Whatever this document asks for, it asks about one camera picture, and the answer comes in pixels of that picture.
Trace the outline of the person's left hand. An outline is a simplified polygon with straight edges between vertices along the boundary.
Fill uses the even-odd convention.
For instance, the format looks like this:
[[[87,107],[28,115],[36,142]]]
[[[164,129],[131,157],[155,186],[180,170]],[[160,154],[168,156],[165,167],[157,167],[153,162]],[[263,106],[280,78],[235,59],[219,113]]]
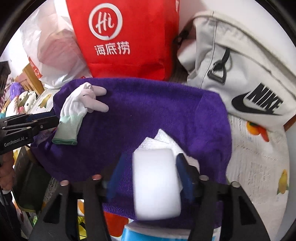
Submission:
[[[1,165],[0,181],[1,181],[1,188],[4,191],[10,191],[14,185],[14,182],[15,182],[15,170],[13,168],[14,162],[15,160],[14,160],[13,151],[3,154],[3,163]]]

